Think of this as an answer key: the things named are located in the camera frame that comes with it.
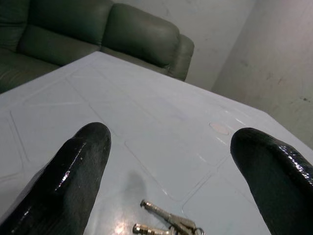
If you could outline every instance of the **sofa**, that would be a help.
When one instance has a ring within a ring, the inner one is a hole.
[[[126,4],[0,1],[0,93],[95,51],[184,81],[193,50],[174,24]]]

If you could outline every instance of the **key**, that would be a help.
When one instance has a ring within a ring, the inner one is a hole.
[[[133,227],[133,233],[143,235],[170,235],[170,231],[155,229],[142,224],[135,224]]]
[[[140,206],[162,217],[166,222],[172,224],[175,227],[175,229],[179,231],[180,234],[194,235],[192,231],[196,229],[196,224],[192,220],[182,218],[177,215],[173,215],[161,209],[160,207],[152,204],[151,202],[148,202],[147,200],[142,200]]]

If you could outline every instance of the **wall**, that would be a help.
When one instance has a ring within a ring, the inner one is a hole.
[[[313,1],[258,1],[213,92],[266,111],[313,148]]]
[[[186,82],[211,89],[256,0],[114,0],[174,23],[195,43]]]

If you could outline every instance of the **table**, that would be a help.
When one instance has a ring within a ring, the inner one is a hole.
[[[0,95],[0,214],[83,125],[99,121],[112,149],[86,235],[165,228],[150,200],[208,235],[269,235],[229,153],[246,126],[313,152],[266,113],[95,52]]]

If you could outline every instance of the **circular mark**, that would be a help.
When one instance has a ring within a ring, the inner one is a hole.
[[[216,122],[210,122],[210,127],[212,127],[213,130],[216,132],[223,134],[223,135],[229,135],[229,131],[226,129],[226,127],[216,123]]]

